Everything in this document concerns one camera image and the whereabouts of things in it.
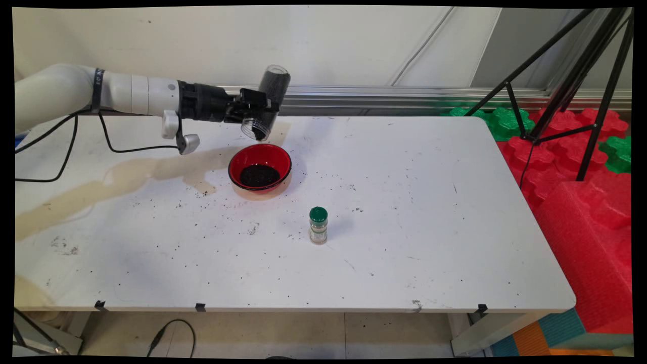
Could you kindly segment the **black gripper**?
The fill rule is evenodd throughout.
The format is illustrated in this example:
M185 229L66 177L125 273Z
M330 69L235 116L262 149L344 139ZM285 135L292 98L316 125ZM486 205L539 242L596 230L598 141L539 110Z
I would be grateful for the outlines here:
M178 87L178 115L182 119L236 124L250 119L261 123L266 110L280 110L277 101L258 90L240 89L233 97L225 89L212 85L180 80Z

